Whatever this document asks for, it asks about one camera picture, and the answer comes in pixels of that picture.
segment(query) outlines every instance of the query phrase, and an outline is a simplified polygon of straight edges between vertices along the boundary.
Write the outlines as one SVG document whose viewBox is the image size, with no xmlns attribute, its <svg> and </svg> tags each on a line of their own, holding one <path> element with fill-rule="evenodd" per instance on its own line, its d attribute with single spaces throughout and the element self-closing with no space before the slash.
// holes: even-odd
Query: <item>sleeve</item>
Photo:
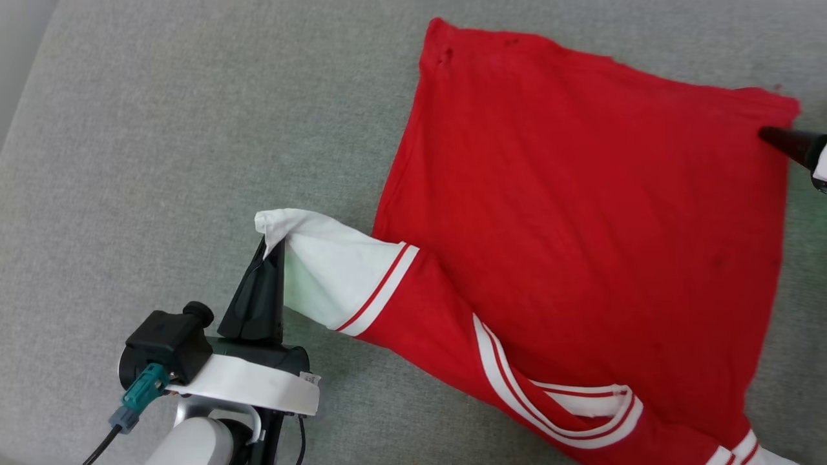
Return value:
<svg viewBox="0 0 827 465">
<path fill-rule="evenodd" d="M 713 439 L 660 422 L 627 386 L 595 391 L 530 381 L 434 256 L 416 246 L 381 242 L 296 209 L 260 212 L 256 228 L 268 251 L 286 239 L 285 305 L 396 352 L 581 463 L 734 463 Z"/>
</svg>

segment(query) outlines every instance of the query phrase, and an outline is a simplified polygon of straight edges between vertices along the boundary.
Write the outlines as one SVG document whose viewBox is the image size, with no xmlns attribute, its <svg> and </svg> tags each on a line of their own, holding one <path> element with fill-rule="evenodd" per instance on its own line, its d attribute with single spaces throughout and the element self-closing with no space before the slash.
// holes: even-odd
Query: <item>gray fabric surface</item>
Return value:
<svg viewBox="0 0 827 465">
<path fill-rule="evenodd" d="M 124 338 L 188 300 L 222 313 L 256 210 L 370 229 L 434 16 L 673 79 L 781 84 L 799 126 L 827 130 L 822 0 L 62 0 L 0 153 L 0 462 L 82 462 L 117 407 Z M 827 463 L 827 198 L 794 169 L 789 205 L 748 412 L 768 448 Z M 323 377 L 305 463 L 570 463 L 394 354 L 286 326 Z M 173 415 L 152 405 L 100 463 L 143 463 Z"/>
</svg>

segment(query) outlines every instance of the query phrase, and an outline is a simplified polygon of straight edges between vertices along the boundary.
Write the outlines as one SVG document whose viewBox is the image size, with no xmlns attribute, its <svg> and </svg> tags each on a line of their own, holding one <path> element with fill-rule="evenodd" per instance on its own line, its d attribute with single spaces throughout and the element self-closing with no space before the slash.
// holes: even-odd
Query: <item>thin black wire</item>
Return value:
<svg viewBox="0 0 827 465">
<path fill-rule="evenodd" d="M 98 457 L 100 457 L 103 451 L 105 451 L 106 448 L 109 447 L 109 444 L 112 443 L 112 441 L 115 439 L 115 436 L 117 436 L 117 434 L 120 432 L 121 425 L 116 424 L 115 426 L 113 426 L 112 431 L 110 431 L 109 434 L 106 435 L 106 438 L 103 440 L 101 445 L 99 445 L 98 448 L 95 449 L 95 452 L 93 452 L 92 455 L 90 455 L 89 458 L 86 459 L 84 465 L 92 465 L 95 462 L 95 460 L 98 460 Z"/>
<path fill-rule="evenodd" d="M 302 415 L 298 415 L 299 417 L 299 430 L 302 432 L 302 449 L 299 451 L 299 460 L 296 460 L 296 465 L 302 465 L 304 461 L 304 448 L 307 446 L 307 436 L 304 434 L 304 419 Z"/>
</svg>

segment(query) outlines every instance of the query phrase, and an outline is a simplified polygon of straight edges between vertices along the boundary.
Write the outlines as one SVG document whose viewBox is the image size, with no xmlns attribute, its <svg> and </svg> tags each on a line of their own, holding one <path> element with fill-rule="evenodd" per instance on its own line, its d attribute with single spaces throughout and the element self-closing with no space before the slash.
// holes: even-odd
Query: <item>teal connector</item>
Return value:
<svg viewBox="0 0 827 465">
<path fill-rule="evenodd" d="M 121 404 L 140 415 L 153 400 L 164 394 L 169 383 L 170 376 L 166 370 L 157 363 L 150 363 L 124 393 Z"/>
<path fill-rule="evenodd" d="M 122 405 L 109 417 L 109 424 L 113 428 L 119 427 L 122 434 L 129 434 L 146 407 L 164 394 L 169 383 L 166 370 L 157 363 L 150 363 L 121 397 Z"/>
</svg>

